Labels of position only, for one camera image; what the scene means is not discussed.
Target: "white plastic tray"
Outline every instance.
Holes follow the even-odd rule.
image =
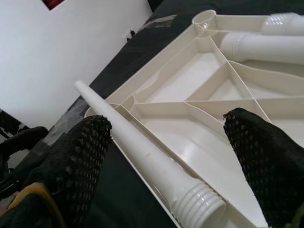
[[[190,175],[204,180],[226,200],[228,209],[219,228],[267,227],[223,131],[223,114],[243,107],[304,146],[304,78],[299,77],[304,67],[240,64],[227,61],[219,50],[228,32],[259,33],[266,19],[216,15],[212,10],[200,13],[107,99]],[[161,194],[127,159],[179,227]]]

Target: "tray compartment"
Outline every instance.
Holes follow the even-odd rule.
[[[189,43],[134,95],[139,103],[182,102],[204,84],[226,59],[210,38]]]
[[[221,66],[187,101],[252,99],[252,94],[227,62]]]
[[[265,224],[223,130],[210,114],[187,103],[137,104],[131,113],[250,221]]]
[[[255,98],[304,95],[304,78],[275,71],[259,70],[230,61]]]
[[[272,123],[304,147],[304,98],[259,99]]]

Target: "white plastic tube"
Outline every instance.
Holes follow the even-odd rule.
[[[268,36],[304,36],[304,17],[296,13],[272,14],[264,22],[261,34]]]
[[[263,36],[232,32],[222,40],[220,50],[227,59],[273,61],[304,65],[304,37]]]
[[[82,81],[75,86],[97,114],[111,121],[113,137],[126,148],[125,153],[142,175],[165,197],[184,228],[209,227],[220,219],[226,204],[208,185],[186,174]]]

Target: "white wall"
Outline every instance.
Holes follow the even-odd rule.
[[[138,30],[147,0],[0,1],[0,109],[29,127],[51,127]]]

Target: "black mesh glove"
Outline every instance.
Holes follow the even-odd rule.
[[[82,227],[90,209],[100,168],[112,143],[111,128],[110,122],[102,116],[85,118],[24,182],[24,187],[34,182],[46,186],[68,228]],[[60,227],[58,219],[44,204],[37,195],[28,195],[4,214],[0,227]]]
[[[224,118],[225,133],[268,225],[304,228],[304,149],[245,109]]]

